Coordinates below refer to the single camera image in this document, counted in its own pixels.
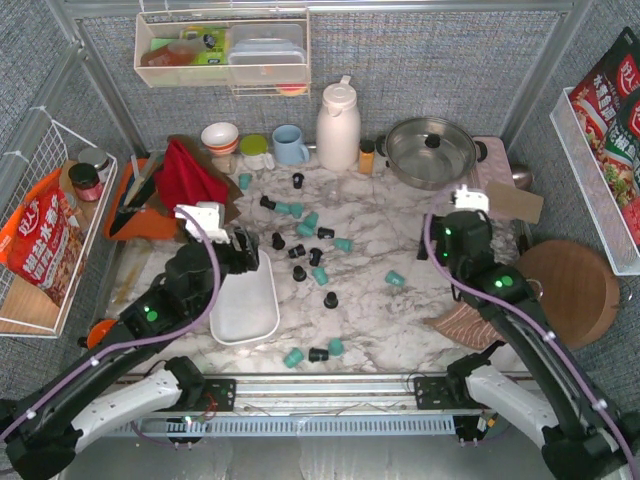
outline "black capsule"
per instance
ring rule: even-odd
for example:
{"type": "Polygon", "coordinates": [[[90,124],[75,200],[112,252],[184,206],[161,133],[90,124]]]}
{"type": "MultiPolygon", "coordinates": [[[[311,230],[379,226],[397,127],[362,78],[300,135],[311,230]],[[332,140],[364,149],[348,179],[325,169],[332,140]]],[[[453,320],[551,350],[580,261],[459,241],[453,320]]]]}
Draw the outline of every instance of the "black capsule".
{"type": "Polygon", "coordinates": [[[329,350],[325,350],[324,348],[309,349],[310,362],[326,362],[327,360],[329,360],[329,350]]]}
{"type": "Polygon", "coordinates": [[[300,265],[293,267],[293,279],[296,282],[304,282],[307,279],[307,272],[300,265]]]}
{"type": "Polygon", "coordinates": [[[307,251],[304,249],[304,245],[299,244],[289,250],[289,258],[298,258],[303,257],[307,254],[307,251]]]}
{"type": "Polygon", "coordinates": [[[318,238],[326,239],[335,237],[336,232],[334,232],[331,228],[320,227],[318,229],[318,238]]]}
{"type": "Polygon", "coordinates": [[[269,210],[275,210],[276,208],[276,202],[272,202],[271,200],[269,200],[269,197],[267,197],[266,195],[264,195],[261,199],[260,199],[260,206],[268,208],[269,210]]]}
{"type": "Polygon", "coordinates": [[[338,296],[335,292],[327,293],[327,296],[324,298],[324,306],[330,309],[338,306],[338,296]]]}
{"type": "Polygon", "coordinates": [[[309,265],[312,267],[320,265],[320,257],[322,257],[322,250],[319,248],[312,248],[309,250],[309,265]]]}
{"type": "Polygon", "coordinates": [[[271,235],[271,239],[273,240],[272,246],[275,250],[282,250],[284,248],[284,240],[282,239],[282,235],[278,232],[271,235]]]}
{"type": "Polygon", "coordinates": [[[304,175],[300,172],[293,174],[293,188],[296,190],[300,190],[302,188],[302,181],[304,180],[304,175]]]}

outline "white plastic tray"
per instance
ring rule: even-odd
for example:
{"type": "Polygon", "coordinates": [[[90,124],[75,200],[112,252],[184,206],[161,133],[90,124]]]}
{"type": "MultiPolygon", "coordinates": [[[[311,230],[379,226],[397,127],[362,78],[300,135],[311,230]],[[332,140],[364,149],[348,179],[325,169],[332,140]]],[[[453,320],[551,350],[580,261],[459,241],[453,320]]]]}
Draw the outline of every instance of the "white plastic tray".
{"type": "Polygon", "coordinates": [[[256,272],[227,275],[209,315],[211,335],[223,345],[264,340],[280,324],[271,261],[258,250],[256,272]]]}
{"type": "Polygon", "coordinates": [[[578,123],[565,88],[549,115],[616,275],[640,275],[640,253],[578,123]]]}

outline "white shelf basket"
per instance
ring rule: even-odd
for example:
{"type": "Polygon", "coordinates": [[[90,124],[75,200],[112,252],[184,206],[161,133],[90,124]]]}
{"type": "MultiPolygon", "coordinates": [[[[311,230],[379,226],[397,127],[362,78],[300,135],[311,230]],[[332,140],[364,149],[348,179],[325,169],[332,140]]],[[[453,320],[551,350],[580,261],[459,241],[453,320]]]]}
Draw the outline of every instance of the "white shelf basket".
{"type": "MultiPolygon", "coordinates": [[[[16,188],[7,205],[7,210],[3,215],[5,220],[15,211],[23,201],[26,193],[31,190],[39,180],[51,173],[54,169],[62,167],[69,159],[67,145],[62,137],[63,132],[73,135],[88,146],[97,147],[70,128],[49,116],[48,118],[50,124],[40,140],[35,153],[31,159],[24,159],[28,162],[28,165],[22,175],[19,186],[16,188]]],[[[58,308],[46,297],[46,294],[41,292],[37,287],[27,284],[6,266],[0,265],[0,336],[57,338],[62,333],[79,281],[82,278],[81,272],[79,272],[80,265],[83,261],[86,263],[91,247],[99,234],[101,220],[118,175],[118,162],[116,158],[111,154],[107,155],[110,159],[108,177],[102,196],[100,200],[98,200],[95,208],[94,216],[87,231],[82,250],[80,251],[79,260],[69,280],[62,305],[58,308]],[[19,296],[22,298],[23,305],[21,305],[20,308],[9,308],[8,304],[13,300],[19,300],[19,296]],[[26,301],[32,297],[34,298],[33,302],[26,301]],[[7,310],[15,313],[8,316],[6,313],[7,310]]]]}
{"type": "Polygon", "coordinates": [[[281,18],[273,18],[273,9],[235,9],[237,15],[249,18],[204,20],[207,16],[224,16],[232,10],[170,10],[139,13],[136,17],[136,42],[133,68],[150,87],[207,87],[226,85],[236,96],[282,95],[279,86],[306,86],[309,95],[311,84],[311,41],[309,12],[307,9],[280,9],[281,18]],[[171,21],[159,22],[167,17],[171,21]],[[176,18],[193,18],[189,21],[173,21],[176,18]],[[186,65],[176,67],[142,66],[142,56],[151,49],[154,38],[178,38],[186,27],[222,27],[251,24],[296,24],[302,28],[306,50],[305,63],[264,65],[186,65]]]}
{"type": "Polygon", "coordinates": [[[560,137],[591,218],[596,225],[613,272],[618,276],[640,275],[640,253],[620,213],[565,88],[549,115],[560,137]]]}

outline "blue mug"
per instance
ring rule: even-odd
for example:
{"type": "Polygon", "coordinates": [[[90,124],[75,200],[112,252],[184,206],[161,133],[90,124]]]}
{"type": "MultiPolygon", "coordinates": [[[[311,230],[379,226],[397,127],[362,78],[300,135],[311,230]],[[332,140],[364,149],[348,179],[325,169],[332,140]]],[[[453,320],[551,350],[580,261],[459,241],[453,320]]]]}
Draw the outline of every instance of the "blue mug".
{"type": "Polygon", "coordinates": [[[295,125],[282,125],[273,132],[273,150],[278,163],[298,165],[309,161],[302,130],[295,125]]]}

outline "gray floor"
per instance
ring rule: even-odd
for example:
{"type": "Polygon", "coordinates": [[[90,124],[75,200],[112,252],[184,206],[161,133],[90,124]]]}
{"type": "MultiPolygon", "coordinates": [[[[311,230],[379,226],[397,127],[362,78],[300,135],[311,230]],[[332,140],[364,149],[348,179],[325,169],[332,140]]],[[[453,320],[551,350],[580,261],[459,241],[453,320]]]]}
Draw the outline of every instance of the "gray floor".
{"type": "Polygon", "coordinates": [[[61,480],[483,480],[552,478],[515,428],[477,448],[452,436],[203,439],[174,451],[135,438],[91,445],[61,480]]]}

